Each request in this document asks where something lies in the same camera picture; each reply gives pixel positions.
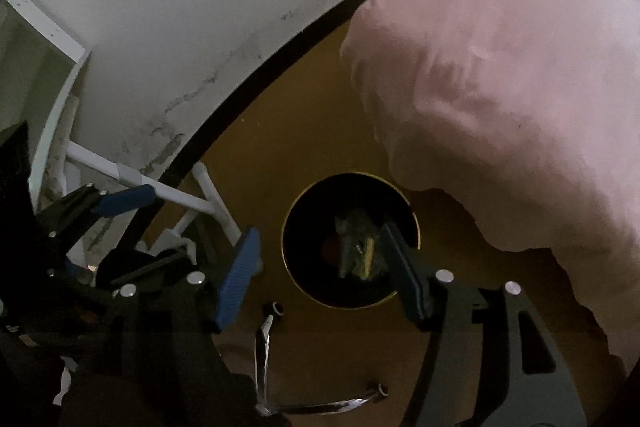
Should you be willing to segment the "black round trash bin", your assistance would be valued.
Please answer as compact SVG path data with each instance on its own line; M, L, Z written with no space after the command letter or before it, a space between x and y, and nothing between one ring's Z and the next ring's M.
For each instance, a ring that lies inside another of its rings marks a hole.
M281 229L281 256L295 286L319 305L373 308L396 295L383 254L385 227L409 247L421 243L408 198L379 176L344 172L309 185Z

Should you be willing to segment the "white desk hutch shelf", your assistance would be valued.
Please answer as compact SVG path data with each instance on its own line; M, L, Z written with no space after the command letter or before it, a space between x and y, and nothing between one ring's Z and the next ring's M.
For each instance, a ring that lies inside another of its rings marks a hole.
M27 124L34 207L63 109L89 56L32 0L1 0L1 127Z

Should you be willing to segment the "pink bed cover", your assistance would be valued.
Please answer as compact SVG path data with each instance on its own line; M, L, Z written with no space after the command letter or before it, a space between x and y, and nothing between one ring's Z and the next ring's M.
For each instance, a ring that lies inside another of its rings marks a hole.
M367 0L341 57L394 180L548 248L639 358L639 0Z

